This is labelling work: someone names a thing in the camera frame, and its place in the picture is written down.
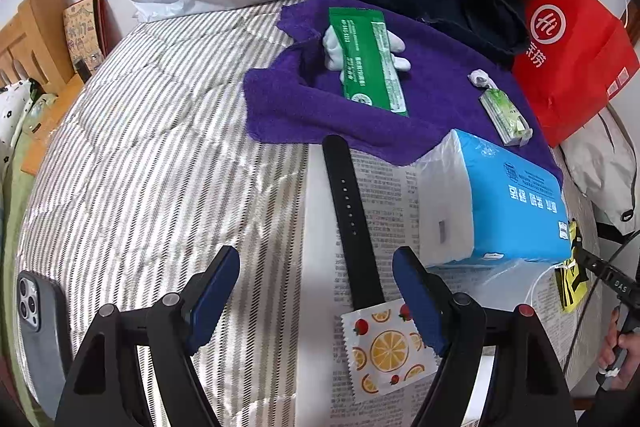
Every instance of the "red logo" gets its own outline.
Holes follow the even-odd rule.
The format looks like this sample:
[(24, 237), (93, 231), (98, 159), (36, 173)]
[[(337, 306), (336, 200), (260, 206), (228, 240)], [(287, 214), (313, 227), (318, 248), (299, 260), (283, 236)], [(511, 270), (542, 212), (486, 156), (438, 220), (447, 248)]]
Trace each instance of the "red logo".
[(566, 18), (558, 6), (544, 4), (533, 13), (529, 29), (540, 44), (553, 44), (564, 35)]

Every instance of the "orange slice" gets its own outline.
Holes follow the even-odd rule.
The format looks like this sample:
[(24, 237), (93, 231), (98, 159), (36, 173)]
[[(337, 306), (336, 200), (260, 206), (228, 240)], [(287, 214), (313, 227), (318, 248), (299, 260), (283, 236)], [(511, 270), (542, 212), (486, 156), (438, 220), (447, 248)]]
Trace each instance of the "orange slice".
[(359, 371), (367, 364), (367, 353), (361, 347), (354, 347), (353, 359), (356, 361), (356, 371)]
[(365, 393), (376, 394), (378, 392), (378, 388), (369, 378), (369, 373), (367, 373), (362, 379), (362, 388)]
[(406, 337), (396, 330), (380, 333), (371, 344), (371, 362), (383, 373), (395, 371), (409, 357), (409, 343)]
[(373, 313), (371, 315), (371, 318), (376, 322), (387, 322), (390, 316), (391, 316), (391, 310), (387, 310), (386, 312)]
[(404, 375), (404, 379), (406, 380), (407, 378), (415, 377), (415, 375), (420, 375), (420, 373), (423, 372), (424, 366), (421, 363), (417, 363), (406, 372), (406, 375)]
[(422, 338), (418, 333), (409, 333), (409, 338), (412, 343), (414, 343), (414, 347), (416, 351), (420, 351), (422, 349)]

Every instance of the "purple cloth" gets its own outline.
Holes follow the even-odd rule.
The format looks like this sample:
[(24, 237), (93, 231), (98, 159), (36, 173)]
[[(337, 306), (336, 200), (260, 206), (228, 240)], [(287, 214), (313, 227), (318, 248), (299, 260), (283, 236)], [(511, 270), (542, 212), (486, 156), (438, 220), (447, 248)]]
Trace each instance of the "purple cloth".
[(329, 8), (335, 6), (379, 9), (356, 0), (307, 0), (283, 7), (278, 28), (295, 43), (271, 67), (249, 70), (244, 77), (249, 136), (266, 143), (320, 143), (328, 134), (339, 134), (351, 148), (394, 165), (414, 162), (453, 128), (502, 146), (478, 100), (482, 90), (467, 78), (473, 70), (484, 70), (533, 129), (526, 146), (508, 150), (562, 184), (562, 172), (511, 73), (421, 22), (380, 10), (386, 27), (406, 45), (399, 55), (411, 62), (411, 71), (398, 73), (409, 117), (345, 99), (339, 74), (324, 66), (322, 36), (329, 27)]

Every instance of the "pack of tissues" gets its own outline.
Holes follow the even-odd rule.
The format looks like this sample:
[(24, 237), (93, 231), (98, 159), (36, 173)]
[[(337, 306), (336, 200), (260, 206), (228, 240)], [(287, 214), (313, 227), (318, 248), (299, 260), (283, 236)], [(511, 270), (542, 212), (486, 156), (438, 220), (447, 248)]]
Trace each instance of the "pack of tissues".
[(454, 129), (416, 168), (426, 266), (571, 256), (560, 186), (542, 167)]

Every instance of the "green sachet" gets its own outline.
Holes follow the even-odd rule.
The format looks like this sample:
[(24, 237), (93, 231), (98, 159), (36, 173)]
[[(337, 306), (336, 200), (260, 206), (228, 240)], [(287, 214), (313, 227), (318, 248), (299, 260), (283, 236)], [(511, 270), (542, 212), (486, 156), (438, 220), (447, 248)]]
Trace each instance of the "green sachet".
[(382, 12), (329, 8), (329, 22), (342, 47), (345, 98), (407, 116)]

